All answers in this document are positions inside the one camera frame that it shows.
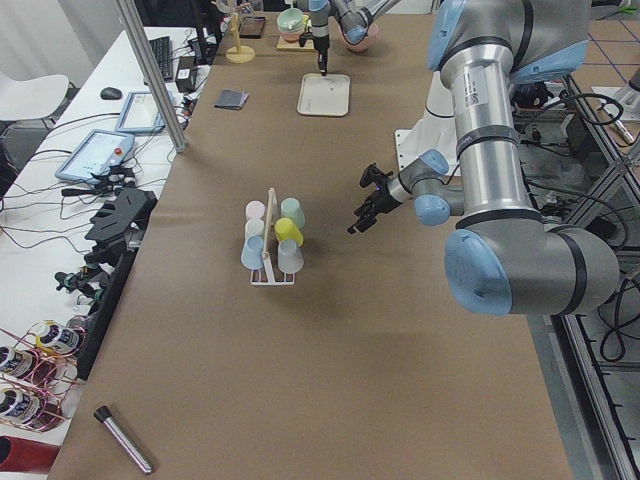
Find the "plastic cup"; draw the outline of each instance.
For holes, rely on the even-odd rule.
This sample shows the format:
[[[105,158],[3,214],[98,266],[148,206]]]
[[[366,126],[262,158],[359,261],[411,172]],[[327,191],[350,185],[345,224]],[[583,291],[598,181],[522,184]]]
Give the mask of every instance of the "plastic cup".
[[[302,246],[304,237],[298,227],[296,227],[296,224],[293,223],[293,220],[290,218],[279,219],[273,226],[273,229],[276,232],[278,242],[284,242],[285,240],[292,239],[295,240],[299,246]]]
[[[60,447],[25,438],[0,437],[0,472],[49,473]]]
[[[290,218],[298,228],[304,227],[304,212],[297,198],[285,198],[282,201],[280,204],[280,217]]]
[[[264,220],[261,218],[251,218],[244,224],[244,239],[251,237],[262,237],[264,235]]]
[[[259,200],[253,200],[247,203],[247,206],[244,207],[244,214],[247,220],[251,220],[252,218],[262,218],[266,211],[267,207],[265,207],[264,203]]]
[[[249,270],[260,270],[264,267],[262,261],[262,247],[264,246],[264,239],[262,237],[250,237],[245,240],[242,247],[242,255],[240,255],[240,261]]]
[[[303,265],[302,250],[295,240],[285,240],[278,245],[278,268],[282,273],[298,273]]]

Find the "white chair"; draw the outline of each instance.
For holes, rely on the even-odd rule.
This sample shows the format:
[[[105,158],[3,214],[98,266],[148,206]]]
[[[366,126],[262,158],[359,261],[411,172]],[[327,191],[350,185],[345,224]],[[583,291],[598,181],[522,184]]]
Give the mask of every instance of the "white chair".
[[[68,88],[64,75],[18,81],[0,72],[0,121],[45,119],[60,106]]]

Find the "power cord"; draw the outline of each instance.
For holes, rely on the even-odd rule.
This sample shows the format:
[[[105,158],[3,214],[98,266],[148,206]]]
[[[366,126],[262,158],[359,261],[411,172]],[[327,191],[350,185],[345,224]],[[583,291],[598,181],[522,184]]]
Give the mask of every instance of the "power cord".
[[[611,247],[612,250],[614,251],[618,251],[623,249],[627,242],[629,241],[629,225],[627,223],[627,221],[622,217],[622,215],[620,215],[620,212],[618,212],[618,210],[611,205],[609,202],[602,200],[598,197],[594,197],[593,195],[589,195],[587,193],[582,193],[582,192],[576,192],[575,190],[568,190],[566,188],[559,188],[559,187],[550,187],[548,185],[541,185],[539,183],[536,182],[532,182],[531,180],[528,179],[524,179],[525,183],[527,183],[528,185],[532,186],[532,187],[537,187],[537,188],[542,188],[544,190],[551,190],[554,192],[560,192],[560,193],[566,193],[567,195],[577,195],[578,197],[583,197],[583,198],[587,198],[589,200],[592,200],[594,202],[600,203],[601,205],[604,205],[605,207],[607,207],[611,213],[613,213],[616,217],[618,217],[618,220],[620,221],[620,225],[622,226],[622,230],[623,230],[623,238],[622,241],[620,242],[620,245],[609,245]]]
[[[613,325],[611,325],[602,315],[602,312],[600,310],[602,306],[598,307],[597,309],[598,318],[602,323],[604,323],[609,328],[609,330],[604,334],[604,337],[602,337],[602,341],[600,342],[600,348],[599,348],[600,356],[607,362],[610,362],[610,363],[619,362],[625,357],[625,355],[627,354],[627,347],[624,342],[625,338],[632,339],[632,340],[640,340],[640,337],[636,337],[634,335],[630,335],[622,331],[623,328],[633,325],[635,322],[640,320],[640,313],[636,314],[634,317],[632,317],[630,320],[627,320],[627,321],[621,321],[620,319],[620,309],[622,306],[622,300],[623,300],[624,294],[629,290],[633,290],[633,289],[637,290],[640,293],[640,284],[638,284],[638,282],[635,281],[635,278],[630,278],[627,275],[622,280],[622,283],[620,285],[620,290],[615,295],[615,305],[613,309]],[[618,346],[618,353],[614,356],[609,356],[605,352],[607,344],[611,339],[615,339]]]
[[[538,118],[540,118],[541,115],[545,114],[546,112],[548,112],[549,110],[551,110],[554,107],[557,107],[558,105],[566,105],[566,106],[570,106],[570,103],[573,100],[578,100],[581,98],[596,98],[599,100],[604,100],[603,103],[603,107],[605,107],[606,105],[614,105],[617,109],[618,109],[618,113],[616,113],[616,115],[611,116],[611,118],[609,120],[593,120],[591,118],[589,118],[586,115],[583,115],[582,113],[579,113],[580,117],[587,123],[590,123],[592,125],[597,125],[597,126],[605,126],[605,125],[611,125],[615,122],[617,122],[618,120],[620,120],[620,118],[622,117],[622,114],[624,113],[624,107],[622,106],[622,104],[620,102],[618,102],[615,98],[611,98],[608,95],[603,95],[601,93],[577,93],[575,95],[567,95],[564,96],[558,100],[556,100],[555,102],[551,102],[547,105],[545,105],[544,107],[542,107],[540,110],[538,110],[536,112],[536,114],[531,117],[529,120],[527,120],[521,127],[520,127],[520,133],[524,134],[524,132],[526,131],[527,127],[529,125],[531,125],[533,122],[535,122]]]

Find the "cup rack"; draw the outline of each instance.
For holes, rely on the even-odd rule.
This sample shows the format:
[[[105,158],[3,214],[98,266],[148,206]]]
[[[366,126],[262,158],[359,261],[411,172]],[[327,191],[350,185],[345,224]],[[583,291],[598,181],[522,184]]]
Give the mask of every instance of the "cup rack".
[[[264,268],[260,270],[251,270],[251,285],[255,286],[285,286],[293,285],[296,281],[295,273],[284,273],[274,268],[271,253],[269,253],[269,234],[273,229],[278,212],[278,201],[276,199],[276,191],[273,187],[269,188],[267,199],[267,212],[264,219],[264,246],[262,247],[262,261]]]
[[[4,328],[0,328],[0,332],[15,340],[12,345],[13,348],[28,350],[29,353],[36,357],[36,367],[34,371],[23,379],[16,379],[0,372],[0,387],[22,390],[40,399],[44,406],[38,415],[26,424],[16,425],[2,418],[0,418],[0,424],[30,432],[45,432],[54,428],[62,421],[68,420],[63,414],[63,405],[67,399],[70,399],[70,394],[74,387],[80,384],[77,378],[78,371],[75,358],[75,354],[80,347],[78,347],[76,351],[64,355],[47,353],[36,346],[36,336],[33,333],[35,326],[36,325],[33,325],[27,333],[22,336],[17,336]],[[79,327],[74,327],[74,330],[84,338],[84,330]],[[52,368],[50,372],[48,372],[42,380],[33,382],[38,367],[45,364],[51,365]]]

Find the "small box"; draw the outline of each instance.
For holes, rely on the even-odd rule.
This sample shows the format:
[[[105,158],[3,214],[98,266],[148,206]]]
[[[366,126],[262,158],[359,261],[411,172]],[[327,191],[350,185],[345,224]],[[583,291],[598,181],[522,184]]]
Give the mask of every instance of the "small box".
[[[176,86],[180,93],[190,93],[196,89],[196,77],[198,67],[195,64],[195,57],[180,57],[178,60],[178,70],[176,71]]]

